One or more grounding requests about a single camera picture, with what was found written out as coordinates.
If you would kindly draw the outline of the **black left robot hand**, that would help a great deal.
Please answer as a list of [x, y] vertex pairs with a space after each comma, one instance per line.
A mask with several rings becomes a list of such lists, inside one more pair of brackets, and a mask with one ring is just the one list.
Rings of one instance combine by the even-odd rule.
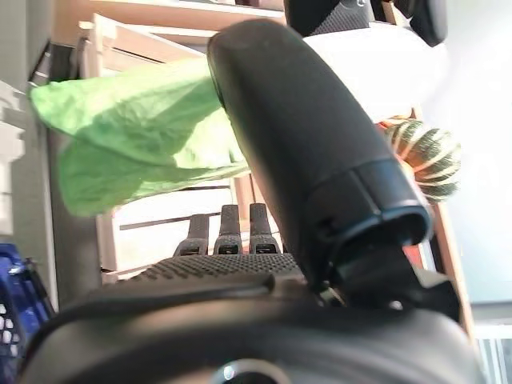
[[392, 19], [396, 9], [409, 26], [428, 46], [445, 41], [448, 33], [445, 1], [285, 1], [288, 26], [303, 37], [370, 26], [376, 11], [379, 22]]

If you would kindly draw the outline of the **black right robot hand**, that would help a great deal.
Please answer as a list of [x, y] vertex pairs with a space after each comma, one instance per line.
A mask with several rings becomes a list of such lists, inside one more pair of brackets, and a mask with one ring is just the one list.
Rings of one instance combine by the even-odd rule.
[[94, 202], [205, 175], [236, 138], [286, 252], [189, 246], [105, 286], [33, 336], [21, 383], [483, 383], [443, 275], [405, 245], [431, 232], [416, 185], [331, 68], [289, 28], [251, 20], [206, 58], [32, 91], [73, 138]]

